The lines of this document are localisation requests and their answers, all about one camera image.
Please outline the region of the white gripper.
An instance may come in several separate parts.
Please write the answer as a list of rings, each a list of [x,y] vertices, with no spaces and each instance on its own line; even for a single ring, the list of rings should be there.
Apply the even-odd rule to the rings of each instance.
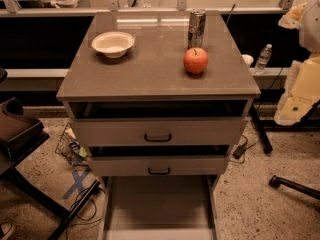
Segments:
[[[280,27],[298,29],[307,3],[291,8],[278,21]],[[320,53],[312,53],[303,63],[293,61],[285,81],[274,121],[278,125],[291,126],[300,122],[314,103],[320,100]]]

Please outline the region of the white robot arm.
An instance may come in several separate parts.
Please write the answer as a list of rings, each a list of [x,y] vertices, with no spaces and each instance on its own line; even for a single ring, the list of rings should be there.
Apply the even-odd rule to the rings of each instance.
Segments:
[[[292,126],[320,101],[320,0],[301,3],[281,17],[278,25],[299,30],[299,44],[310,52],[302,63],[293,61],[287,73],[274,121]]]

